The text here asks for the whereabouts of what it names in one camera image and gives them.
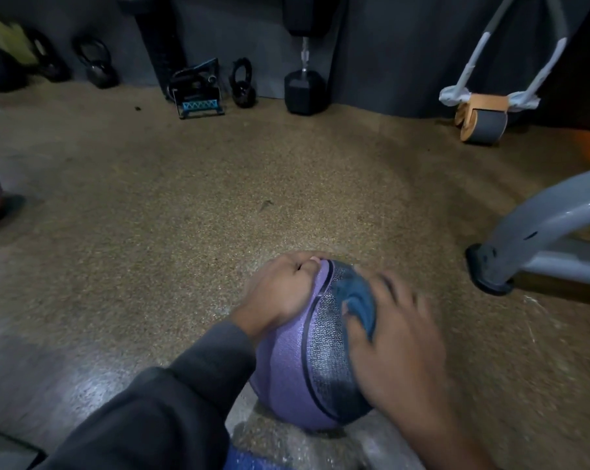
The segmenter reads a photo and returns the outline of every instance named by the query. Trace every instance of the yellow object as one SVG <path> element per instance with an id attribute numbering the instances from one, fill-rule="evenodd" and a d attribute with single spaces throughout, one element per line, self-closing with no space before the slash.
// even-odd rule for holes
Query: yellow object
<path id="1" fill-rule="evenodd" d="M 5 24 L 0 21 L 0 49 L 24 66 L 38 64 L 38 59 L 33 53 L 32 43 L 25 35 L 23 28 L 17 23 Z"/>

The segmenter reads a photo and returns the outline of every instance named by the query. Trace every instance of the hand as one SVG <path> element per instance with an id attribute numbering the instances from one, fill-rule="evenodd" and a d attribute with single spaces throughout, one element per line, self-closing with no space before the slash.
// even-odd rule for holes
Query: hand
<path id="1" fill-rule="evenodd" d="M 230 319 L 253 341 L 299 315 L 312 294 L 323 252 L 289 252 L 269 260 L 251 277 Z"/>
<path id="2" fill-rule="evenodd" d="M 349 358 L 362 394 L 400 429 L 427 468 L 494 469 L 465 437 L 445 392 L 445 345 L 423 295 L 391 272 L 358 268 L 376 301 L 372 343 L 343 304 Z"/>

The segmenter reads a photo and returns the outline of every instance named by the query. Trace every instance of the rubber foot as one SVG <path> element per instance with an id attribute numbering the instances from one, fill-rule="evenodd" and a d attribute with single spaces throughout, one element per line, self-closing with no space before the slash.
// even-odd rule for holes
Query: rubber foot
<path id="1" fill-rule="evenodd" d="M 515 287 L 512 279 L 503 284 L 493 284 L 486 282 L 482 278 L 479 257 L 477 254 L 480 247 L 481 244 L 473 244 L 467 247 L 466 251 L 464 252 L 464 258 L 466 259 L 466 265 L 469 268 L 471 282 L 473 282 L 473 284 L 482 292 L 486 292 L 490 295 L 502 296 L 509 294 Z"/>

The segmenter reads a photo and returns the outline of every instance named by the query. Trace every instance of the rubber gym floor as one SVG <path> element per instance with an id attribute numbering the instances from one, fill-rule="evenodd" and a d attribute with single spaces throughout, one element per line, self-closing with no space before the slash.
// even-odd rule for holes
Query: rubber gym floor
<path id="1" fill-rule="evenodd" d="M 515 205 L 590 168 L 571 133 L 476 147 L 448 120 L 267 99 L 180 121 L 157 88 L 80 83 L 0 107 L 0 178 L 24 198 L 0 222 L 1 431 L 52 451 L 222 319 L 259 264 L 313 247 L 431 294 L 450 394 L 500 467 L 590 468 L 590 289 L 520 277 L 495 298 L 463 262 Z M 246 388 L 227 426 L 296 469 L 420 468 L 375 413 L 306 435 Z"/>

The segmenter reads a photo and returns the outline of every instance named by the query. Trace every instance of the basketball seam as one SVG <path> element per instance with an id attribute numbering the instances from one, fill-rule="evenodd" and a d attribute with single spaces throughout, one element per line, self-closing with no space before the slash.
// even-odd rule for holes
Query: basketball seam
<path id="1" fill-rule="evenodd" d="M 302 363 L 302 368 L 304 371 L 304 379 L 306 381 L 306 387 L 308 388 L 308 393 L 312 397 L 312 400 L 314 401 L 316 406 L 323 412 L 323 414 L 325 414 L 330 419 L 338 421 L 339 419 L 336 416 L 332 415 L 332 413 L 330 411 L 328 411 L 325 408 L 325 406 L 323 406 L 321 401 L 319 400 L 319 397 L 317 396 L 317 393 L 314 390 L 314 387 L 312 386 L 312 380 L 310 379 L 310 375 L 308 374 L 307 344 L 308 344 L 308 331 L 309 331 L 310 323 L 312 321 L 312 314 L 314 313 L 314 309 L 316 308 L 317 303 L 321 299 L 321 296 L 323 295 L 323 293 L 325 293 L 325 291 L 327 290 L 327 287 L 332 282 L 332 276 L 334 276 L 334 264 L 332 263 L 331 260 L 329 260 L 327 262 L 327 264 L 329 266 L 327 278 L 325 279 L 325 282 L 323 283 L 321 290 L 319 290 L 319 293 L 317 293 L 317 296 L 314 298 L 312 305 L 310 306 L 310 311 L 308 312 L 308 316 L 306 317 L 306 322 L 304 324 L 304 332 L 301 337 L 301 363 Z"/>

